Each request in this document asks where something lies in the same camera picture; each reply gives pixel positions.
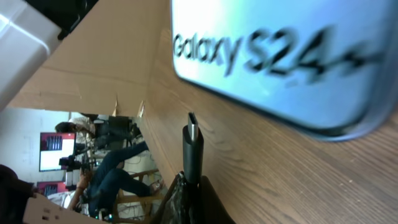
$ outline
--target metal tip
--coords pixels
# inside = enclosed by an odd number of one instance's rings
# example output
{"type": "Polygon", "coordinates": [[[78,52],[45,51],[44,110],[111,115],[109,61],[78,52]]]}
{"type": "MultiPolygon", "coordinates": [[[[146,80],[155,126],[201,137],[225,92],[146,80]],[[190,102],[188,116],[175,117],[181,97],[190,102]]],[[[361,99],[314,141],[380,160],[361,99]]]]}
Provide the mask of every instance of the metal tip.
{"type": "Polygon", "coordinates": [[[199,125],[195,114],[193,112],[188,113],[188,132],[192,141],[197,140],[199,135],[198,130],[199,125]]]}

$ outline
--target wood grain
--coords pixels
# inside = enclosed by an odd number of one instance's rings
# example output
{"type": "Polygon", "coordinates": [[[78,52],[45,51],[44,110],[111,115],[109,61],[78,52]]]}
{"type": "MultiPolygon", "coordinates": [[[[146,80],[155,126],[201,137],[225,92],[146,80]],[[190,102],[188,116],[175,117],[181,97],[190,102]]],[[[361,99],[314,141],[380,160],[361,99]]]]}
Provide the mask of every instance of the wood grain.
{"type": "Polygon", "coordinates": [[[398,223],[398,113],[361,139],[312,140],[178,79],[169,13],[145,107],[141,131],[169,185],[195,112],[203,174],[237,223],[398,223]]]}

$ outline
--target blue jeans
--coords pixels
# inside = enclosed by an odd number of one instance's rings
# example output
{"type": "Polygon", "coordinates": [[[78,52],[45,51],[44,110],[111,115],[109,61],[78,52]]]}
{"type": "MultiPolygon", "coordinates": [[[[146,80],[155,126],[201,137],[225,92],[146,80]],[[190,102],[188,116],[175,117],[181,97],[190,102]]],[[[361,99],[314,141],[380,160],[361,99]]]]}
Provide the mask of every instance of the blue jeans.
{"type": "Polygon", "coordinates": [[[148,150],[148,146],[145,142],[142,142],[132,147],[111,151],[105,156],[87,188],[89,197],[95,196],[100,190],[102,191],[99,198],[88,204],[90,216],[95,215],[97,208],[107,208],[112,212],[119,189],[134,193],[138,197],[150,196],[148,185],[132,178],[126,171],[116,168],[120,162],[145,150],[148,150]]]}

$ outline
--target computer screen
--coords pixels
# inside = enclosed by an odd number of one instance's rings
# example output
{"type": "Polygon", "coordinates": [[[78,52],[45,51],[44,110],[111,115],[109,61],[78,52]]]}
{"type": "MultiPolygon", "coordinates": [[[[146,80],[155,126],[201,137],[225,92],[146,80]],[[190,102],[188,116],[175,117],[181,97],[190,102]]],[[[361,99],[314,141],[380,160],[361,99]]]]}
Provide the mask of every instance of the computer screen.
{"type": "Polygon", "coordinates": [[[41,133],[39,171],[61,170],[61,158],[73,154],[75,133],[41,133]]]}

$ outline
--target cardboard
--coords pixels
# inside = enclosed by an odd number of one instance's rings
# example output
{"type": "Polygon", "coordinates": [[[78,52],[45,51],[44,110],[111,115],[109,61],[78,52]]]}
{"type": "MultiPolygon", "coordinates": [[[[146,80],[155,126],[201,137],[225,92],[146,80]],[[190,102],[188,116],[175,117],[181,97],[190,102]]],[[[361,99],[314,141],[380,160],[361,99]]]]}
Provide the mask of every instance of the cardboard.
{"type": "Polygon", "coordinates": [[[9,106],[135,116],[168,0],[100,0],[9,106]]]}

